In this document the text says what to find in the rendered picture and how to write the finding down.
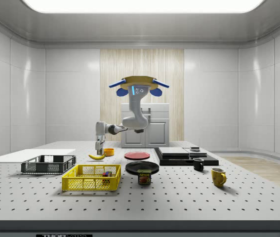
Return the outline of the red plate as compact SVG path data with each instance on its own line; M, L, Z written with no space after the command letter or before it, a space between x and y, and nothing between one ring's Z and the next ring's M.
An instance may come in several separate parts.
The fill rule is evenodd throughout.
M146 152L129 152L124 154L124 157L131 160L141 160L148 159L150 157L150 154Z

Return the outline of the yellow basket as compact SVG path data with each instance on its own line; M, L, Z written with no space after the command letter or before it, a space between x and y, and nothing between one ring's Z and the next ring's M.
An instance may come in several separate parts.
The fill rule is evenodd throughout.
M102 174L111 171L110 183L102 183ZM119 164L78 164L62 176L64 191L115 191L121 177Z

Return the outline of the black plate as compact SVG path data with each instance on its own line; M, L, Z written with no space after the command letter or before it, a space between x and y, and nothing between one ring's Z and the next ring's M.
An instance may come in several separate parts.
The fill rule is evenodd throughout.
M156 163L149 161L135 161L130 162L125 166L126 171L130 173L137 173L138 170L151 170L152 173L159 171L159 166Z

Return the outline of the flat-sided can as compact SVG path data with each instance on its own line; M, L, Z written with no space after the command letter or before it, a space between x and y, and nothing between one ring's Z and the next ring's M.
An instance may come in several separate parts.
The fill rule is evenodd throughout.
M151 184L151 173L150 169L138 169L138 183L139 184Z

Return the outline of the dark grey basket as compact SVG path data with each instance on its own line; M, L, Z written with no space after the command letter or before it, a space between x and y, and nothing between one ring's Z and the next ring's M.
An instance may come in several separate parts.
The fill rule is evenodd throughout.
M21 163L21 172L34 174L62 174L76 164L76 156L40 155Z

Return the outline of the white cabinet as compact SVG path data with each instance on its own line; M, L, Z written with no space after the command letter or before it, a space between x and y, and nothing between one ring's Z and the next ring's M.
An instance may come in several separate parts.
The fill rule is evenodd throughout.
M155 148L169 146L169 104L143 103L142 114L148 119L148 126L142 133L128 130L121 133L123 148Z

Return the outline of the black mug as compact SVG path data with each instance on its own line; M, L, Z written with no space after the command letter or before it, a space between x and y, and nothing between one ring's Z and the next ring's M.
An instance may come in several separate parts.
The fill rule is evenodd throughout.
M194 170L203 171L204 169L204 159L202 158L193 158Z

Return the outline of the yellow mug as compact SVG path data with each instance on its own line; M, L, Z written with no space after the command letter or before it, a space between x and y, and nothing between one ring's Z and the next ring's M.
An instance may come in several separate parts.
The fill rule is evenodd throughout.
M221 168L212 168L211 176L213 184L217 187L222 187L227 181L226 171Z

